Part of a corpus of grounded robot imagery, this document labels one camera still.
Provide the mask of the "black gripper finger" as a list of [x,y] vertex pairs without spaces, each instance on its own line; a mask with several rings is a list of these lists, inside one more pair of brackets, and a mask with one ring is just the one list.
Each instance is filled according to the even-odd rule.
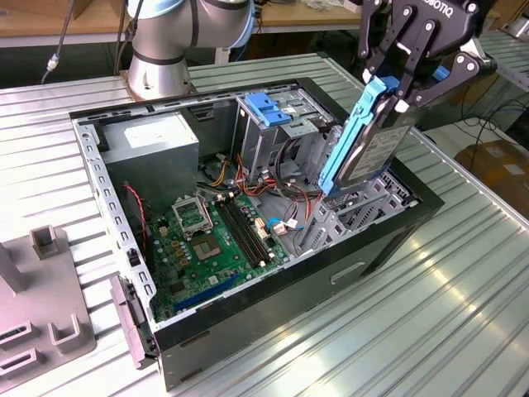
[[473,37],[450,53],[428,53],[435,23],[428,21],[429,35],[418,38],[409,50],[400,84],[392,97],[394,111],[405,113],[439,103],[457,89],[496,71],[497,65]]
[[412,19],[413,5],[405,1],[363,1],[358,54],[365,60],[365,83],[376,75]]

